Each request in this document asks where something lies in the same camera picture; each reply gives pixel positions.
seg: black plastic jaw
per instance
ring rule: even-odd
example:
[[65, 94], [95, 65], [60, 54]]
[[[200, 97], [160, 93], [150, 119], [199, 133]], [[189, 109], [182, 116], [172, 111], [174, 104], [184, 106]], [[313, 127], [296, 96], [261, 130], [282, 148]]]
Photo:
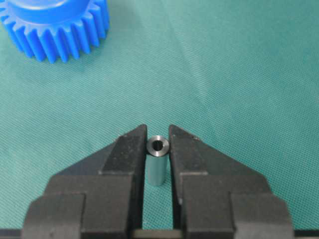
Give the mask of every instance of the black plastic jaw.
[[141, 125], [51, 177], [23, 229], [0, 230], [0, 239], [294, 237], [286, 203], [263, 175], [175, 125], [169, 140], [173, 231], [141, 230], [147, 141]]

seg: green fabric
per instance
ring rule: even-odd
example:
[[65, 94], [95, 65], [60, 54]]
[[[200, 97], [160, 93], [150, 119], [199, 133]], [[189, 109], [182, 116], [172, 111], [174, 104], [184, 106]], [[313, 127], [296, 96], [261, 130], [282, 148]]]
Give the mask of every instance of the green fabric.
[[[263, 173], [296, 229], [319, 228], [319, 1], [109, 0], [89, 55], [49, 64], [0, 27], [0, 228], [49, 177], [141, 123], [173, 123]], [[171, 227], [169, 177], [146, 228]]]

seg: gear tooth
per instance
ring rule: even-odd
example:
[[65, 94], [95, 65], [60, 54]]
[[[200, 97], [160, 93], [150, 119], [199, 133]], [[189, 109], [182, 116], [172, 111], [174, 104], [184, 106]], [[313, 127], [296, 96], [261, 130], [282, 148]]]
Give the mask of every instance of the gear tooth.
[[76, 32], [73, 26], [69, 26], [64, 29], [65, 39], [69, 45], [70, 52], [75, 59], [80, 57], [79, 54], [79, 43], [77, 42]]
[[35, 29], [27, 27], [24, 31], [25, 37], [38, 61], [43, 61], [46, 57], [39, 37]]
[[93, 6], [89, 10], [89, 12], [94, 17], [94, 22], [95, 22], [96, 29], [98, 31], [99, 37], [100, 38], [105, 38], [106, 34], [105, 34], [105, 28], [104, 28], [103, 16], [102, 16], [101, 8], [98, 5], [93, 4]]
[[49, 62], [54, 63], [56, 61], [57, 50], [55, 49], [55, 44], [50, 30], [46, 29], [42, 31], [41, 34], [38, 33], [38, 37]]
[[6, 9], [6, 5], [4, 3], [4, 1], [0, 1], [0, 11], [3, 11]]
[[104, 23], [104, 29], [108, 30], [110, 19], [106, 0], [95, 0], [94, 3], [100, 7]]
[[100, 41], [99, 41], [99, 37], [98, 37], [98, 33], [97, 33], [96, 26], [95, 26], [93, 15], [91, 13], [87, 12], [87, 13], [85, 13], [82, 20], [84, 22], [85, 31], [88, 34], [88, 38], [90, 40], [90, 43], [93, 46], [99, 46]]
[[66, 44], [63, 29], [59, 28], [56, 31], [52, 32], [52, 37], [62, 62], [67, 62], [69, 59], [69, 50], [68, 45]]
[[15, 22], [15, 19], [13, 19], [12, 17], [10, 17], [10, 16], [8, 16], [8, 17], [6, 17], [4, 20], [3, 20], [3, 24], [4, 24], [4, 26], [6, 26], [6, 25], [15, 25], [16, 24], [16, 22]]
[[82, 22], [82, 20], [78, 20], [75, 22], [74, 26], [77, 32], [77, 36], [79, 38], [81, 49], [84, 51], [84, 53], [90, 53], [91, 49], [89, 45], [89, 39], [85, 31], [84, 23]]
[[34, 53], [24, 35], [25, 26], [21, 26], [20, 24], [15, 24], [13, 27], [13, 32], [15, 33], [21, 47], [23, 48], [24, 53], [27, 57], [34, 56]]
[[5, 8], [2, 8], [0, 6], [0, 18], [3, 18], [3, 17], [8, 17], [8, 12], [6, 11]]
[[14, 31], [13, 31], [14, 25], [15, 25], [15, 22], [11, 22], [11, 23], [8, 23], [8, 24], [4, 24], [4, 27], [6, 28], [7, 32], [9, 33], [9, 36], [10, 36], [11, 40], [14, 42], [14, 44], [16, 45], [18, 50], [23, 52], [23, 48], [20, 45], [19, 40], [17, 39], [17, 37], [16, 37], [16, 35], [15, 35]]

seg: hollow metal tube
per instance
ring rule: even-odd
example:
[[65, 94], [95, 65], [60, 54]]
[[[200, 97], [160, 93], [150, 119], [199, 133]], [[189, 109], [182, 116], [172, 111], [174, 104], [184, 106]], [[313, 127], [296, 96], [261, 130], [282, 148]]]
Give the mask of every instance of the hollow metal tube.
[[152, 136], [147, 142], [149, 152], [147, 162], [148, 183], [160, 186], [165, 181], [169, 142], [160, 135]]

